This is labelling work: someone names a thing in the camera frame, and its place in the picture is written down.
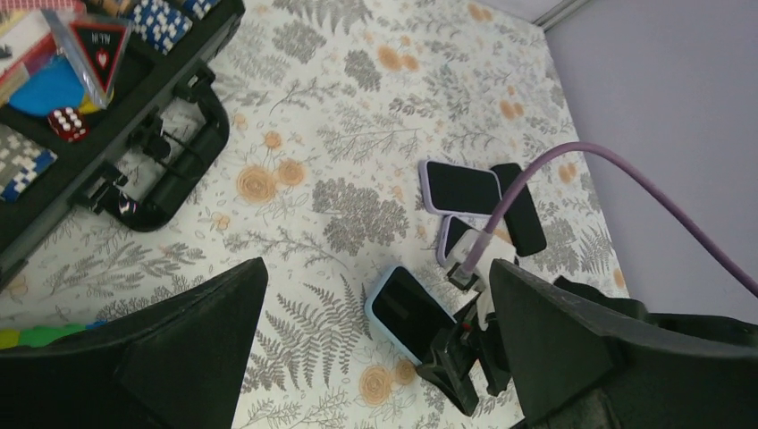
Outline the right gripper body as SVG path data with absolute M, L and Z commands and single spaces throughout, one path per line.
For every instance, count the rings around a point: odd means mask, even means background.
M 476 300 L 471 299 L 454 315 L 455 324 L 441 329 L 432 340 L 417 374 L 439 389 L 465 416 L 473 416 L 479 403 L 469 375 L 478 363 L 493 397 L 507 390 L 511 379 L 501 342 L 501 330 L 494 313 L 486 316 L 484 330 L 477 319 Z

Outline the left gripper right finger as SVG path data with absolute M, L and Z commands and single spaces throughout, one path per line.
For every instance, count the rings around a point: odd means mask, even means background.
M 526 427 L 756 427 L 754 324 L 651 313 L 504 260 L 489 279 Z

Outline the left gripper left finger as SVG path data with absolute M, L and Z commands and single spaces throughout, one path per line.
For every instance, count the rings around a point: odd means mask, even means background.
M 254 258 L 96 328 L 3 350 L 2 427 L 230 427 L 267 284 Z

